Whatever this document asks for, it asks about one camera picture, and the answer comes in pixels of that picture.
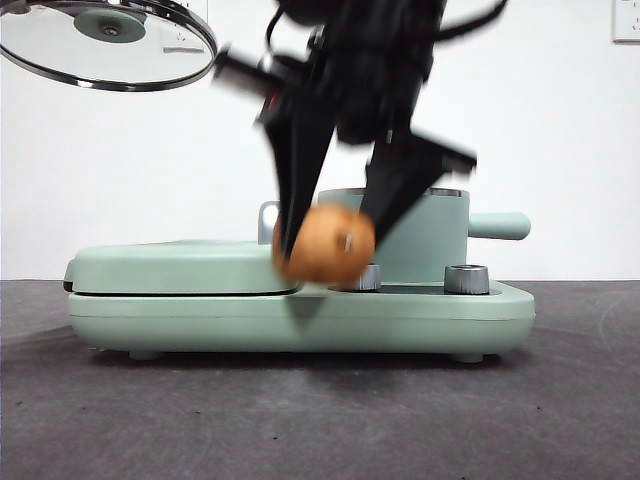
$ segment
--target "round bread roll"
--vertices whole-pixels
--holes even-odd
[[[371,219],[341,205],[309,209],[288,261],[280,249],[280,220],[273,232],[274,265],[284,278],[293,281],[353,283],[371,262],[374,252],[375,229]]]

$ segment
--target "silver knob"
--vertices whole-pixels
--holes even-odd
[[[444,290],[459,295],[486,295],[489,293],[489,269],[482,265],[446,267]]]
[[[380,289],[382,275],[380,265],[371,263],[352,285],[340,285],[336,290],[345,292],[374,292]]]
[[[258,214],[258,244],[271,245],[273,229],[280,214],[280,202],[265,202]]]

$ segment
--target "mint green handle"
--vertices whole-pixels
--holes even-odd
[[[469,236],[522,240],[531,231],[531,221],[524,213],[472,213],[469,216]]]

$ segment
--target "appliance foot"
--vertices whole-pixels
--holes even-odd
[[[156,360],[162,356],[162,352],[151,352],[146,350],[132,350],[129,352],[129,358],[131,360],[146,361]]]
[[[480,363],[482,362],[484,355],[481,353],[456,353],[449,355],[449,358],[460,363]]]

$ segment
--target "glass pot lid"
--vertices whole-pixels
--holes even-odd
[[[47,78],[115,91],[187,85],[217,54],[204,20],[166,0],[0,0],[0,48]]]

